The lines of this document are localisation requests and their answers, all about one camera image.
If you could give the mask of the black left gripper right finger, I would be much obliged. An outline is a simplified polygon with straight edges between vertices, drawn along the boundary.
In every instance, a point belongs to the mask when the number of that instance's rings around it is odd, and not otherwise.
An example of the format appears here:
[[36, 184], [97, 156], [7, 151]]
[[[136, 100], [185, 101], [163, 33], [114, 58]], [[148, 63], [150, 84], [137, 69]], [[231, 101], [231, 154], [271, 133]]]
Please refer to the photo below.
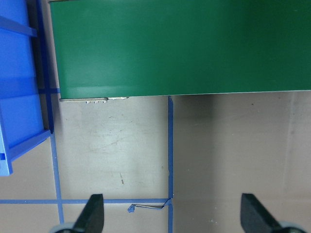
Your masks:
[[241, 197], [240, 222], [245, 233], [288, 233], [254, 194]]

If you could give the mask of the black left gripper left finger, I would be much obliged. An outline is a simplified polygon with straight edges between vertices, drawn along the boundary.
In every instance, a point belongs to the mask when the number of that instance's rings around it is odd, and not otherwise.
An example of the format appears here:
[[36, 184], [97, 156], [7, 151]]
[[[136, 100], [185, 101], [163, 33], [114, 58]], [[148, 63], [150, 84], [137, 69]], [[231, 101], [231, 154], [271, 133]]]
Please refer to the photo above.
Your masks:
[[104, 228], [104, 199], [102, 194], [90, 196], [84, 209], [76, 220], [75, 233], [101, 233]]

